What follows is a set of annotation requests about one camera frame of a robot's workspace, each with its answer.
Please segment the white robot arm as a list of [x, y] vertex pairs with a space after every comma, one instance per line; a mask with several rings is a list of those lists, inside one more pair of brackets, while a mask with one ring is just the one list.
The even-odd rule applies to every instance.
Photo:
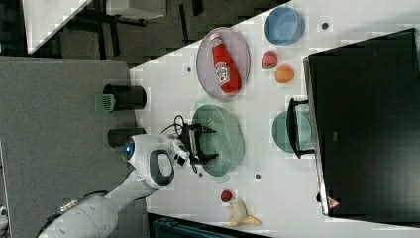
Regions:
[[199, 146], [203, 134], [215, 131], [200, 124], [184, 125], [182, 134], [140, 134], [129, 138], [124, 159], [134, 169], [125, 180], [104, 195], [88, 195], [60, 209], [49, 218], [37, 238], [107, 238], [117, 227], [118, 213], [131, 202], [169, 186], [174, 167], [204, 163], [215, 154], [204, 154]]

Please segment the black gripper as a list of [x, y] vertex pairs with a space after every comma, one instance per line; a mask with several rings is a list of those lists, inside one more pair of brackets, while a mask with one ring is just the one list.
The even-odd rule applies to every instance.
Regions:
[[189, 159], [190, 162], [194, 165], [205, 165], [208, 162], [217, 159], [218, 154], [200, 154], [198, 155], [199, 149], [199, 133], [215, 133], [215, 130], [203, 126], [201, 124], [188, 125], [184, 123], [181, 131], [181, 141], [183, 145], [190, 152]]

